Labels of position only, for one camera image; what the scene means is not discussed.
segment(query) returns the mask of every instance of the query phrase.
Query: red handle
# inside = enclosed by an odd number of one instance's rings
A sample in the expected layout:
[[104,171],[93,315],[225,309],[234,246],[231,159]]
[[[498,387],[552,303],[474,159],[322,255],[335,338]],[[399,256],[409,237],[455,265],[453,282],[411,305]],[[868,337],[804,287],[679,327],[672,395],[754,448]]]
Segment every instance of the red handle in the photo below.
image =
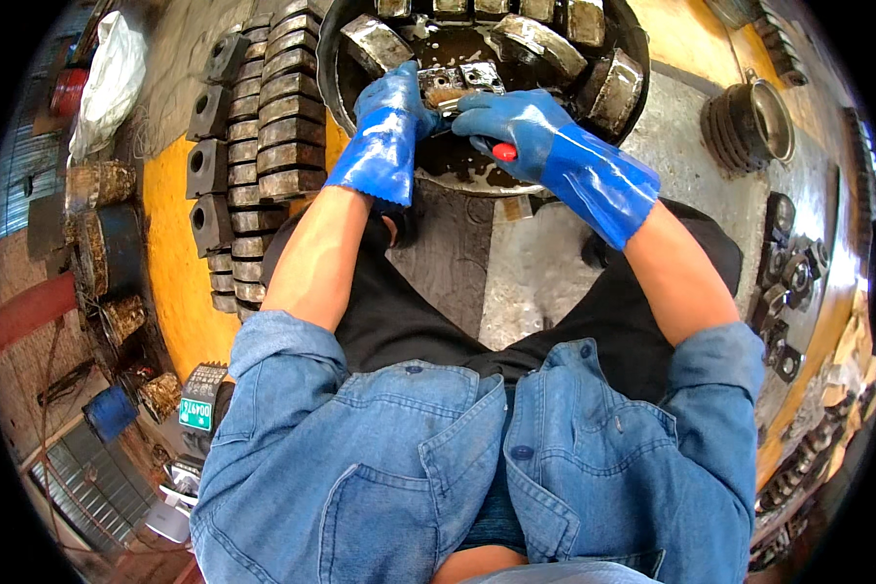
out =
[[515,151],[515,146],[512,144],[506,144],[505,142],[500,142],[496,146],[493,146],[493,155],[505,163],[511,163],[518,157],[518,153]]

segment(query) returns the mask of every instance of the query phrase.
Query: shirt button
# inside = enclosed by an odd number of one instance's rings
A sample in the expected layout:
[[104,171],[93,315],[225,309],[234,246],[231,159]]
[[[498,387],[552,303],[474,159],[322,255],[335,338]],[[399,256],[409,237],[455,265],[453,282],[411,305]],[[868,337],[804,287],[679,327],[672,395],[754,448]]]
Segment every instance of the shirt button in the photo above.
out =
[[535,454],[535,450],[528,446],[516,446],[509,451],[509,455],[517,461],[527,461]]

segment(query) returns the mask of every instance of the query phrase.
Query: red container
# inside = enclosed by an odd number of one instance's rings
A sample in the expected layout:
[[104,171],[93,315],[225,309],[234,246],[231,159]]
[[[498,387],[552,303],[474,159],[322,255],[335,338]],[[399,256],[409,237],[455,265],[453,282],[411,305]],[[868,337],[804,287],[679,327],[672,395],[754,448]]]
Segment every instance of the red container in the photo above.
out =
[[81,93],[88,82],[88,69],[62,69],[48,109],[53,116],[70,118],[81,107]]

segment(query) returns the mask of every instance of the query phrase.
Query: denim shirt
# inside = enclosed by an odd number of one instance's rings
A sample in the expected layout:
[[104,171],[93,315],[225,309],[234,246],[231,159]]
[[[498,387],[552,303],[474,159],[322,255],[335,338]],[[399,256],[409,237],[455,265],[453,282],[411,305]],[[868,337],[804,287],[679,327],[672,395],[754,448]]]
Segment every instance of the denim shirt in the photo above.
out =
[[410,361],[348,377],[333,334],[259,312],[191,514],[198,565],[209,582],[429,582],[502,450],[532,564],[742,582],[761,357],[743,323],[695,333],[658,407],[610,389],[592,339],[562,343],[516,384],[501,445],[500,376]]

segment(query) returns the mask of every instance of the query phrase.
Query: blue rubber glove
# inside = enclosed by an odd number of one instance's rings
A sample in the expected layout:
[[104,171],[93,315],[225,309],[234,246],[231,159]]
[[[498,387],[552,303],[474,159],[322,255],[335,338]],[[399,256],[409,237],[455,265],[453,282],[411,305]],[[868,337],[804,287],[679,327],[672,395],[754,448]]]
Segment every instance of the blue rubber glove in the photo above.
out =
[[451,126],[493,157],[483,136],[515,146],[517,158],[497,166],[514,179],[555,193],[594,231],[622,251],[658,197],[658,175],[645,164],[581,129],[545,90],[480,92],[457,102]]
[[325,186],[350,187],[390,203],[412,204],[416,142],[441,122],[438,113],[422,103],[418,71],[419,64],[408,61],[363,90],[354,105],[357,134]]

